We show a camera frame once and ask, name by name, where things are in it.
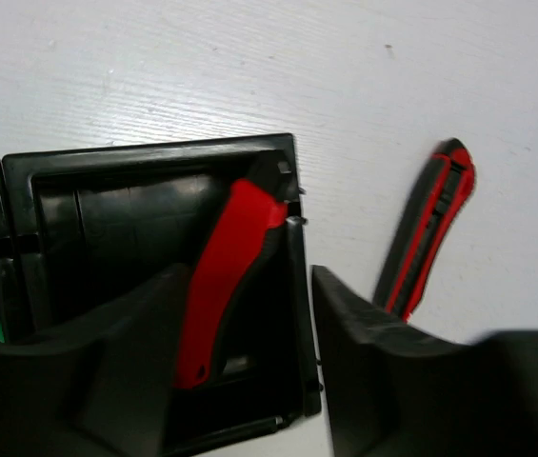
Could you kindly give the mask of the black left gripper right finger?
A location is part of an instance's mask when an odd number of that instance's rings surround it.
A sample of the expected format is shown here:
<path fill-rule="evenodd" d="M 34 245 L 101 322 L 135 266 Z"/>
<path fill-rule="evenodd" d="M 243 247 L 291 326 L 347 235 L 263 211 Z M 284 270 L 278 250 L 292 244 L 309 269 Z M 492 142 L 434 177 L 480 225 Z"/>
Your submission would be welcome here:
<path fill-rule="evenodd" d="M 538 456 L 538 330 L 454 344 L 311 272 L 337 456 Z"/>

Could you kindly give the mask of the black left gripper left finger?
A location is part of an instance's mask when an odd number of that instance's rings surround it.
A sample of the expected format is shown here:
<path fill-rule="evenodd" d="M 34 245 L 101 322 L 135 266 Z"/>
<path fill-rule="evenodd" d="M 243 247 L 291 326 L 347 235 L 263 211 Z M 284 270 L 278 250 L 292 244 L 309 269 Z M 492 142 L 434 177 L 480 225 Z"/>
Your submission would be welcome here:
<path fill-rule="evenodd" d="M 0 456 L 156 456 L 163 445 L 189 271 L 20 345 L 0 345 Z"/>

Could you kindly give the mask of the red black utility knife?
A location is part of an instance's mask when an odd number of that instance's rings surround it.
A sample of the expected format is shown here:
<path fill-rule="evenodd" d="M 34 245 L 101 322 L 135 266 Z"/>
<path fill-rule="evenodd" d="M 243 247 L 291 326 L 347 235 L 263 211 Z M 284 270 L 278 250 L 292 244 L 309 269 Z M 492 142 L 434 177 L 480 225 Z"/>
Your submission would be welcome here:
<path fill-rule="evenodd" d="M 230 186 L 189 282 L 175 387 L 200 387 L 215 373 L 223 328 L 245 284 L 278 247 L 290 182 L 286 161 L 262 158 Z"/>

